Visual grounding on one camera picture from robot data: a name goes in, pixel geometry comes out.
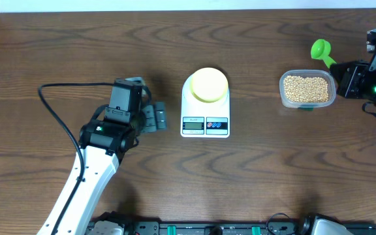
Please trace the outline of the green plastic scoop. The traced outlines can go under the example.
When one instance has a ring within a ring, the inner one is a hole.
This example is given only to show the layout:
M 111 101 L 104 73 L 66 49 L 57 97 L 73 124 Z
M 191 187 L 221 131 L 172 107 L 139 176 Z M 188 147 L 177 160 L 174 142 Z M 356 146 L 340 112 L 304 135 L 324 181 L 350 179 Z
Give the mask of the green plastic scoop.
M 311 58 L 321 60 L 330 69 L 331 65 L 336 62 L 330 57 L 331 45 L 324 39 L 316 40 L 311 47 Z

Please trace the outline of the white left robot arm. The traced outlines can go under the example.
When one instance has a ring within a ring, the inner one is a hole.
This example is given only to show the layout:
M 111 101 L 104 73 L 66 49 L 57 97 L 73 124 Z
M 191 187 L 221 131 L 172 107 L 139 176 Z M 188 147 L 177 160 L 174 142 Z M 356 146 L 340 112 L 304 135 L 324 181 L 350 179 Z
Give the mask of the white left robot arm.
M 39 234 L 84 234 L 107 183 L 142 133 L 166 129 L 165 105 L 151 103 L 141 77 L 116 79 L 110 102 L 99 106 L 78 138 L 43 100 L 76 149 L 73 168 Z

